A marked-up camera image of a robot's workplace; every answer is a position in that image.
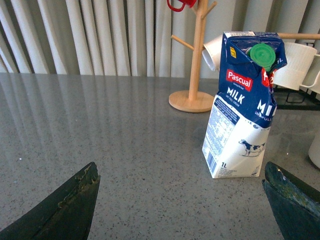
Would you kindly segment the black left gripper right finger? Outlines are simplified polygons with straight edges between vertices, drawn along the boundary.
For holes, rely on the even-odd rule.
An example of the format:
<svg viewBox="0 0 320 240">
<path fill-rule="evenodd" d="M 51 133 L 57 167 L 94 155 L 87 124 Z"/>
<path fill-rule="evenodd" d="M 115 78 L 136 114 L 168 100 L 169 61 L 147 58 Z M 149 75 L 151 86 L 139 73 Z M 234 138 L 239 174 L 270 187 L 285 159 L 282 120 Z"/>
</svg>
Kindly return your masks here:
<svg viewBox="0 0 320 240">
<path fill-rule="evenodd" d="M 320 238 L 320 192 L 269 161 L 262 187 L 285 240 Z"/>
</svg>

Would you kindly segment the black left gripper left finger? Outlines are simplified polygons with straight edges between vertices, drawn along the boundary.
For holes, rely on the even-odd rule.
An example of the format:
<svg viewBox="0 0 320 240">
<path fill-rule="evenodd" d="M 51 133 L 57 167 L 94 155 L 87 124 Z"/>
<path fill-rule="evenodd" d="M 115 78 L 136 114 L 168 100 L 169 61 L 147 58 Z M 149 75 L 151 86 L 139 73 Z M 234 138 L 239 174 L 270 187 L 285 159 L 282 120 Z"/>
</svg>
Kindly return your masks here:
<svg viewBox="0 0 320 240">
<path fill-rule="evenodd" d="M 88 163 L 21 218 L 0 232 L 2 240 L 86 240 L 101 177 Z"/>
</svg>

